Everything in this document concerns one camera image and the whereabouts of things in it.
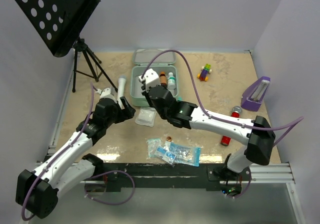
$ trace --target brown bottle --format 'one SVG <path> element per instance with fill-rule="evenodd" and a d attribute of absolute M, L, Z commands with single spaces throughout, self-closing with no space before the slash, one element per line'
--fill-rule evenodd
<path fill-rule="evenodd" d="M 167 83 L 167 78 L 166 78 L 166 74 L 165 74 L 165 72 L 160 72 L 160 77 L 159 77 L 159 79 L 160 79 L 160 84 L 163 86 L 163 87 L 167 87 L 166 85 L 166 83 Z"/>

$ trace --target green plastic box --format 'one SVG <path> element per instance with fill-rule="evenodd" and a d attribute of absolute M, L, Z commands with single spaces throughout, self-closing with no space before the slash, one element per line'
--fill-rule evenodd
<path fill-rule="evenodd" d="M 163 50 L 158 49 L 139 49 L 136 50 L 133 54 L 132 62 L 136 65 L 133 67 L 131 72 L 131 81 L 130 81 L 130 96 L 131 102 L 135 106 L 149 106 L 147 100 L 142 95 L 142 84 L 140 83 L 138 77 L 142 75 L 147 64 L 152 60 L 154 56 Z M 176 89 L 174 90 L 174 97 L 178 98 L 179 94 L 179 78 L 178 71 L 175 66 L 176 54 L 174 52 L 168 52 L 163 55 L 160 55 L 151 65 L 154 71 L 160 74 L 161 71 L 165 72 L 165 75 L 168 77 L 168 73 L 172 72 L 175 76 Z"/>

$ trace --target tripod leg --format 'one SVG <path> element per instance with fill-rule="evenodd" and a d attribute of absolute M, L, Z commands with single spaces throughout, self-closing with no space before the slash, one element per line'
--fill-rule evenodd
<path fill-rule="evenodd" d="M 93 56 L 99 62 L 99 64 L 102 63 L 102 61 L 94 54 L 94 52 L 89 47 L 87 47 L 86 50 L 88 51 L 91 57 Z"/>
<path fill-rule="evenodd" d="M 90 55 L 90 57 L 94 60 L 94 63 L 98 66 L 98 68 L 101 70 L 101 72 L 103 73 L 103 75 L 106 77 L 106 79 L 110 82 L 110 84 L 114 87 L 115 91 L 118 92 L 118 88 L 115 86 L 115 84 L 112 82 L 112 80 L 109 78 L 109 76 L 107 75 L 107 73 L 104 71 L 104 69 L 101 67 L 101 65 L 97 62 L 97 60 L 93 57 L 93 55 L 88 52 L 88 54 Z"/>
<path fill-rule="evenodd" d="M 77 70 L 77 59 L 78 59 L 78 51 L 77 51 L 77 50 L 74 52 L 74 57 L 75 57 L 75 58 L 74 58 L 74 59 L 75 59 L 75 61 L 74 61 L 74 67 L 73 67 L 73 70 L 74 70 L 74 71 L 73 71 L 73 72 L 74 72 L 74 73 L 73 73 L 73 83 L 74 83 L 74 84 L 73 84 L 73 86 L 72 86 L 72 92 L 73 92 L 73 93 L 76 91 L 76 86 L 75 86 L 76 84 L 75 84 L 75 83 L 76 83 L 76 75 L 77 75 L 77 73 L 76 73 L 77 71 L 76 71 L 76 70 Z"/>
<path fill-rule="evenodd" d="M 98 77 L 97 77 L 97 74 L 96 74 L 95 71 L 94 71 L 94 67 L 93 67 L 92 64 L 91 64 L 91 61 L 90 61 L 90 59 L 89 59 L 89 57 L 88 57 L 88 54 L 87 54 L 87 51 L 84 50 L 82 53 L 83 53 L 83 56 L 84 56 L 85 59 L 86 59 L 86 62 L 87 62 L 87 64 L 88 64 L 90 70 L 91 70 L 91 73 L 92 73 L 92 75 L 93 75 L 93 78 L 95 79 L 96 82 L 98 82 L 99 79 L 98 79 Z"/>

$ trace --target purple stapler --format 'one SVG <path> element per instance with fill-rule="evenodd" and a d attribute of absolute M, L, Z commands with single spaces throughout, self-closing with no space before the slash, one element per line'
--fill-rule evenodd
<path fill-rule="evenodd" d="M 270 84 L 270 78 L 262 76 L 250 85 L 242 94 L 241 107 L 246 110 L 258 111 Z"/>

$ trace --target wooden table surface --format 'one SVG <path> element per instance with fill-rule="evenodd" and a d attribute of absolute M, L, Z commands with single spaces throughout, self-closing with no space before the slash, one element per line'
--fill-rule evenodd
<path fill-rule="evenodd" d="M 116 85 L 118 85 L 119 76 L 126 75 L 124 95 L 131 104 L 129 85 L 131 70 L 135 66 L 131 61 L 133 53 L 103 52 L 96 53 L 96 55 L 102 60 L 102 67 Z M 257 80 L 249 53 L 185 53 L 185 57 L 191 65 L 196 87 L 204 107 L 220 114 L 230 115 L 232 107 L 240 105 L 243 91 Z M 201 82 L 197 79 L 197 74 L 200 72 L 201 66 L 207 63 L 211 64 L 212 73 L 207 82 Z M 178 70 L 179 95 L 182 100 L 198 104 L 189 73 L 180 56 L 177 56 L 175 66 Z M 90 73 L 83 56 L 78 62 L 78 70 Z M 98 83 L 84 75 L 77 75 L 76 92 L 70 93 L 66 105 L 64 121 L 57 141 L 57 150 L 70 138 L 78 124 L 86 117 L 91 98 L 90 81 L 93 81 L 94 85 L 100 89 L 110 86 L 103 75 Z M 98 100 L 99 96 L 96 94 L 94 104 Z M 105 162 L 159 163 L 160 161 L 156 158 L 148 158 L 146 141 L 150 138 L 161 138 L 162 141 L 165 141 L 167 136 L 171 136 L 174 143 L 201 147 L 200 162 L 220 163 L 224 162 L 229 153 L 234 153 L 242 146 L 232 140 L 228 147 L 224 147 L 220 144 L 220 135 L 203 130 L 175 128 L 161 120 L 158 114 L 154 127 L 137 125 L 134 120 L 138 115 L 139 107 L 135 108 L 137 112 L 133 119 L 112 125 L 107 130 L 107 134 L 87 153 L 92 153 Z M 255 119 L 256 115 L 268 119 L 264 103 L 258 112 L 243 110 L 241 118 Z M 276 147 L 271 155 L 271 163 L 280 163 Z"/>

